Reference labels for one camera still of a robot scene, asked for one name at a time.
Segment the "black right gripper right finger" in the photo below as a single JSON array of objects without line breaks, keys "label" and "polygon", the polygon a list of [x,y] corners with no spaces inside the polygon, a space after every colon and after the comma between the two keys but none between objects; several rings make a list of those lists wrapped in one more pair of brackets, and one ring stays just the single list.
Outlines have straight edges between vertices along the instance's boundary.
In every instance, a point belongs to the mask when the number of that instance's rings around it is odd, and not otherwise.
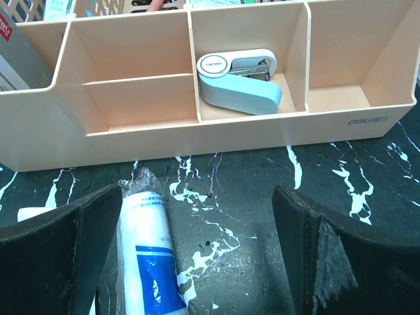
[{"label": "black right gripper right finger", "polygon": [[272,208],[296,314],[418,314],[419,240],[364,224],[289,186]]}]

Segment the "white blue bandage roll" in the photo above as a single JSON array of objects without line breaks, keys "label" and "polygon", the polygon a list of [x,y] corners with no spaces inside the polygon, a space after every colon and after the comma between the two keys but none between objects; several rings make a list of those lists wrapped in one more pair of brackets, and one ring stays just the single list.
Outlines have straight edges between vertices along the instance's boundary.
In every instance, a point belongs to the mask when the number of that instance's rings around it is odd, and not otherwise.
[{"label": "white blue bandage roll", "polygon": [[118,184],[117,314],[187,314],[159,180],[144,167]]}]

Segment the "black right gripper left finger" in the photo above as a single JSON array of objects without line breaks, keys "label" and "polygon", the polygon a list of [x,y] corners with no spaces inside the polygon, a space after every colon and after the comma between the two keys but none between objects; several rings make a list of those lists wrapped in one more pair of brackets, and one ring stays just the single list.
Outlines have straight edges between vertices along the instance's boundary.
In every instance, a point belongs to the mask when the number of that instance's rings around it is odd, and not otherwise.
[{"label": "black right gripper left finger", "polygon": [[116,184],[1,228],[2,314],[88,314],[121,211]]}]

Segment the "white teal dressing packet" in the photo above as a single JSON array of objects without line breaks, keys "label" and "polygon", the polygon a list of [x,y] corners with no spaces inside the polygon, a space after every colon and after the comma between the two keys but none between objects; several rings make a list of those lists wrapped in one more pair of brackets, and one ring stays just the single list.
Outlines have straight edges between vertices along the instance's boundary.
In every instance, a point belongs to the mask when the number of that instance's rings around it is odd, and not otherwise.
[{"label": "white teal dressing packet", "polygon": [[54,207],[25,207],[20,208],[17,214],[17,221],[22,222],[40,214],[53,210]]}]

